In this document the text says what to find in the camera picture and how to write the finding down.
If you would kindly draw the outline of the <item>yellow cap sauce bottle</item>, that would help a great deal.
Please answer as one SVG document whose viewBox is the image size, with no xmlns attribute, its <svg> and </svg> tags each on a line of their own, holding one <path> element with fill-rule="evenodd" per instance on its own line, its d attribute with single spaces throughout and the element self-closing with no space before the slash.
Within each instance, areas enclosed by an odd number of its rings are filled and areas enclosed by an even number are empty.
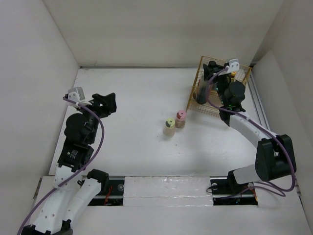
<svg viewBox="0 0 313 235">
<path fill-rule="evenodd" d="M 230 79 L 234 80 L 235 79 L 235 76 L 236 76 L 237 72 L 236 71 L 233 71 L 230 73 Z"/>
</svg>

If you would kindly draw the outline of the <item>tall dark soy sauce bottle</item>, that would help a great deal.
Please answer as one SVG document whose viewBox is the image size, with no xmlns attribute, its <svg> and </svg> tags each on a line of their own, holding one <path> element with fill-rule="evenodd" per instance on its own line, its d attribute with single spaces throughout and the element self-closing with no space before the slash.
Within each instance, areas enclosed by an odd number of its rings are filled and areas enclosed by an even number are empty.
<svg viewBox="0 0 313 235">
<path fill-rule="evenodd" d="M 207 102 L 208 91 L 208 81 L 206 81 L 204 78 L 201 78 L 198 85 L 198 91 L 196 93 L 196 101 L 198 104 L 203 105 Z"/>
</svg>

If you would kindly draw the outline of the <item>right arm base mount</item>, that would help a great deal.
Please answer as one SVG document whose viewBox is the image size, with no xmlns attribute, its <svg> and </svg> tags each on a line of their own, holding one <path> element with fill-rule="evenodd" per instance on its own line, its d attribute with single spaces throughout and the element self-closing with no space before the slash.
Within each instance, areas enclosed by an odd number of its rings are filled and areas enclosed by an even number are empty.
<svg viewBox="0 0 313 235">
<path fill-rule="evenodd" d="M 226 178 L 213 178 L 206 192 L 212 195 L 214 206 L 257 206 L 255 190 L 247 189 L 247 184 L 230 187 Z"/>
</svg>

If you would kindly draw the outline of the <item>yellow-green lid spice shaker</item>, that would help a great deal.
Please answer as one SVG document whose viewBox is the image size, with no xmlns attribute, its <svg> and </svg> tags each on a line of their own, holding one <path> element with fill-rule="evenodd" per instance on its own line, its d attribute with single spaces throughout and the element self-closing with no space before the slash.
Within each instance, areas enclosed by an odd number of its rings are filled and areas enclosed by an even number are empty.
<svg viewBox="0 0 313 235">
<path fill-rule="evenodd" d="M 166 119 L 163 133 L 168 137 L 172 137 L 175 134 L 175 120 L 173 118 Z"/>
</svg>

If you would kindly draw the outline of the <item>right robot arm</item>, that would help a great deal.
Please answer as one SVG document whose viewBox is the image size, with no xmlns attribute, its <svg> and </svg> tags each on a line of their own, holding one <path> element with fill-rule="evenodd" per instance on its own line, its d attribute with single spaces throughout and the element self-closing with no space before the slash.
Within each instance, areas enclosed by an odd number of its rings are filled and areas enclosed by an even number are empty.
<svg viewBox="0 0 313 235">
<path fill-rule="evenodd" d="M 256 123 L 242 107 L 245 85 L 232 80 L 239 70 L 238 59 L 218 65 L 215 61 L 203 64 L 205 98 L 210 102 L 210 92 L 216 91 L 221 106 L 221 120 L 242 134 L 255 148 L 255 163 L 232 170 L 223 184 L 230 198 L 256 188 L 284 197 L 295 187 L 296 161 L 292 140 L 288 135 L 278 135 Z"/>
</svg>

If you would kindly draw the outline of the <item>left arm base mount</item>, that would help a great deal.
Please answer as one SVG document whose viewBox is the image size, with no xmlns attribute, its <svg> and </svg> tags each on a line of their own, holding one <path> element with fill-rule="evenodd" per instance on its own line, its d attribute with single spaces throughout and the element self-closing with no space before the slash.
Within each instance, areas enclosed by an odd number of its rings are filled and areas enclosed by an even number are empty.
<svg viewBox="0 0 313 235">
<path fill-rule="evenodd" d="M 99 192 L 89 206 L 122 206 L 124 198 L 124 180 L 112 179 L 106 191 Z"/>
</svg>

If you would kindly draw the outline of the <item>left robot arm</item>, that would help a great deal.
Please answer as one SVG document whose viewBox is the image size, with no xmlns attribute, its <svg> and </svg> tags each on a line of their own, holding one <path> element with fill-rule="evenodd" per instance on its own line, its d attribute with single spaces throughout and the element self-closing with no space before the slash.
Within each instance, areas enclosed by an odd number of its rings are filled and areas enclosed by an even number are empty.
<svg viewBox="0 0 313 235">
<path fill-rule="evenodd" d="M 20 235 L 71 235 L 74 221 L 91 200 L 109 189 L 108 173 L 93 169 L 86 179 L 82 174 L 102 147 L 105 128 L 101 120 L 116 112 L 115 93 L 93 94 L 86 101 L 83 92 L 71 90 L 63 99 L 77 112 L 66 120 L 66 139 L 52 189 L 27 215 Z"/>
</svg>

